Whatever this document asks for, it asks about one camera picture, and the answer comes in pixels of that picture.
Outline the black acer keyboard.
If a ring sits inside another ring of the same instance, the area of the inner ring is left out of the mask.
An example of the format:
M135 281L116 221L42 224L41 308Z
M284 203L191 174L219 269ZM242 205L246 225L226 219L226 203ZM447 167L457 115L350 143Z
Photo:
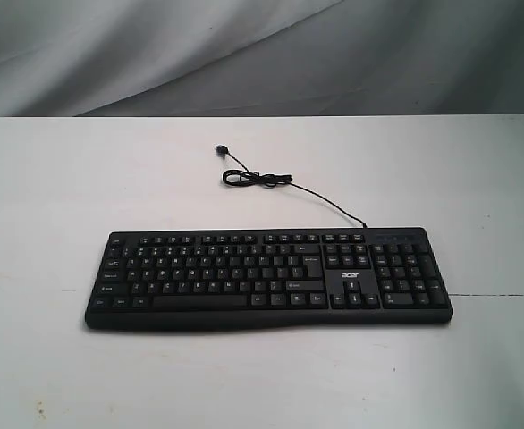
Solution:
M116 231L85 322L188 332L446 324L452 315L420 227Z

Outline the grey backdrop cloth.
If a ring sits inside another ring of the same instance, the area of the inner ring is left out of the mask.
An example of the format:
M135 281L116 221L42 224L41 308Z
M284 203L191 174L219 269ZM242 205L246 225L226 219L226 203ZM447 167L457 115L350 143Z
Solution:
M524 1L0 1L0 116L524 113Z

